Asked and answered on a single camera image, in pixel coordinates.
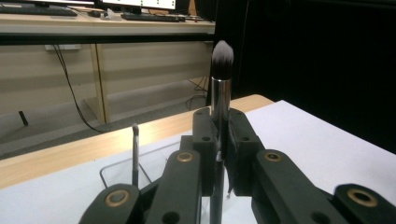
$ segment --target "black plastic part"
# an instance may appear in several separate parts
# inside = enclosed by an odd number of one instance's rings
[[[209,108],[195,111],[192,124],[193,149],[201,155],[202,195],[211,196],[215,181],[216,129],[211,122]]]
[[[350,223],[396,223],[396,208],[381,195],[366,187],[338,186],[333,204]]]
[[[270,203],[281,223],[347,223],[286,154],[261,150],[254,170],[261,188],[253,197],[265,193],[268,200],[254,199]]]
[[[200,155],[194,150],[178,150],[166,163],[146,223],[198,224],[200,218]]]
[[[138,205],[139,189],[118,184],[104,189],[84,212],[79,224],[140,223],[143,212]]]
[[[251,196],[255,178],[252,163],[257,152],[265,148],[246,115],[236,109],[230,109],[228,140],[225,167],[229,192],[233,188],[236,196]]]

